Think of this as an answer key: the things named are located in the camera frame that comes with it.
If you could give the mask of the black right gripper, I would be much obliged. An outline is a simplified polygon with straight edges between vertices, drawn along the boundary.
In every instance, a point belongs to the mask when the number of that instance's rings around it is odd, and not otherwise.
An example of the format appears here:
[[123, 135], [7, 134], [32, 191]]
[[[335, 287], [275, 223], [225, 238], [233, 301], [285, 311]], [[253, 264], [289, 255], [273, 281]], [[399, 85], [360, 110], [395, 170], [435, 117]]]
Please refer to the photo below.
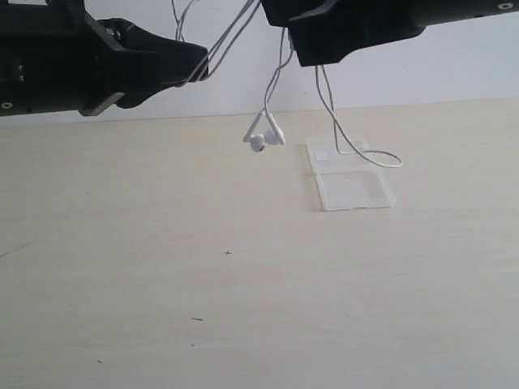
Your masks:
[[518, 11], [498, 0], [263, 0], [268, 23], [286, 28], [303, 67], [325, 66], [360, 49], [404, 41], [427, 27]]

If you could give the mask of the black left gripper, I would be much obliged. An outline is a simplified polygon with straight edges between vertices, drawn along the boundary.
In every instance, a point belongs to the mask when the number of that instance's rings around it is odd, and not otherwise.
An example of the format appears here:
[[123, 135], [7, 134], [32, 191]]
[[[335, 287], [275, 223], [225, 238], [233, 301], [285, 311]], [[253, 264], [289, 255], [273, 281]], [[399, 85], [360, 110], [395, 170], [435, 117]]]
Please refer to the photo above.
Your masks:
[[[112, 63], [122, 47], [145, 53], [128, 83], [117, 89]], [[1, 3], [1, 115], [77, 111], [97, 116], [111, 105], [133, 109], [151, 96], [207, 77], [208, 49], [138, 27], [121, 18], [98, 23], [83, 1]]]

